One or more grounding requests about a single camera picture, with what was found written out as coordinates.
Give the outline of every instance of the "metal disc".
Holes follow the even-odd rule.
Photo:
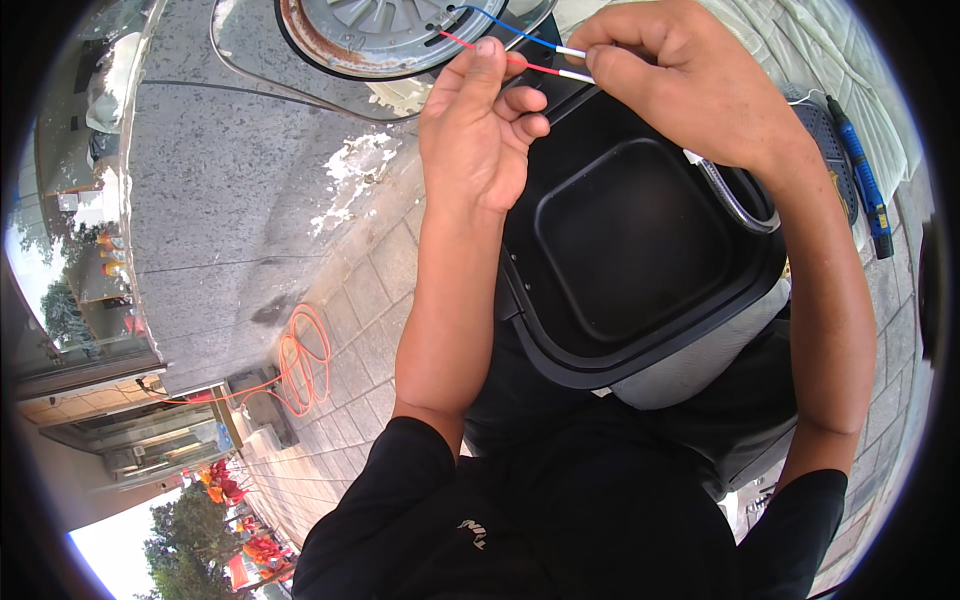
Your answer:
[[[447,12],[448,0],[276,0],[286,37],[302,56],[334,75],[364,81],[412,77],[449,60],[461,46],[441,28],[473,40],[490,20],[471,10]],[[506,0],[476,6],[500,14]]]

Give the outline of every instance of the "hand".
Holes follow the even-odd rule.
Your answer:
[[[770,78],[695,2],[606,7],[567,45],[588,49],[587,66],[604,91],[698,155],[762,179],[782,168],[787,153],[812,149],[820,161]]]
[[[514,58],[522,55],[511,53]],[[523,67],[507,62],[493,37],[477,41],[447,65],[420,113],[420,156],[427,206],[502,216],[527,181],[527,150],[550,125],[541,114],[546,97],[531,87],[500,86]]]

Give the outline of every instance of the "person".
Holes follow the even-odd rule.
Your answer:
[[[814,140],[753,58],[692,2],[607,7],[568,44],[663,135],[748,169],[782,219],[789,320],[703,392],[640,412],[536,372],[493,292],[544,96],[482,38],[420,116],[426,211],[393,417],[306,538],[309,598],[806,598],[841,521],[870,399],[875,322]],[[475,457],[460,457],[466,439]],[[776,495],[737,545],[718,495],[789,444]]]

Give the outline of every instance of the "fingernail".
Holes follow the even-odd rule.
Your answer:
[[[473,46],[473,52],[481,57],[491,57],[496,54],[496,44],[492,37],[481,37]]]

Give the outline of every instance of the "screwdriver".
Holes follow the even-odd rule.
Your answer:
[[[860,138],[856,136],[853,123],[840,109],[840,104],[830,95],[827,96],[827,108],[836,122],[837,132],[843,140],[844,149],[853,163],[856,173],[856,184],[860,188],[860,199],[863,201],[863,210],[867,214],[870,224],[870,236],[874,238],[874,252],[877,259],[889,258],[894,255],[894,241],[890,234],[890,223],[887,221],[887,208],[883,205],[883,197],[876,187],[874,171],[870,168],[867,156],[860,145]]]

